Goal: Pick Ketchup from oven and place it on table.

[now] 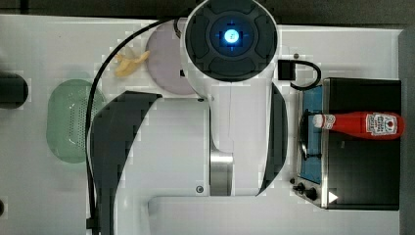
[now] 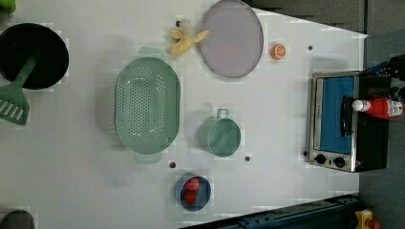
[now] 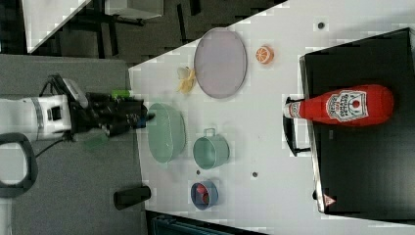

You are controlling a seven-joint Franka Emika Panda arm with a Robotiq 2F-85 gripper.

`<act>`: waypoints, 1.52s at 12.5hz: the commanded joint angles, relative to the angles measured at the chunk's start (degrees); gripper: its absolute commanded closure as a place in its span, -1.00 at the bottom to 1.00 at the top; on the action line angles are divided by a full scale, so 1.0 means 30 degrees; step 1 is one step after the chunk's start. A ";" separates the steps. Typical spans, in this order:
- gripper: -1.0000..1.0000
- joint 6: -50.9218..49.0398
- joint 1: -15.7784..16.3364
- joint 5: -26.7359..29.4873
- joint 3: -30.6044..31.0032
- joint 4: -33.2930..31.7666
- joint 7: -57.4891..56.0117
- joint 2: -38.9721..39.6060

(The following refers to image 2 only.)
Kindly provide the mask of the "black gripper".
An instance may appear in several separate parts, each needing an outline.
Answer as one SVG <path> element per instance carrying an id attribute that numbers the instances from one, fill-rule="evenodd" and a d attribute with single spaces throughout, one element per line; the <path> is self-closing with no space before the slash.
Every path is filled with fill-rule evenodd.
<path id="1" fill-rule="evenodd" d="M 369 75 L 405 80 L 405 54 L 392 57 L 368 69 Z"/>

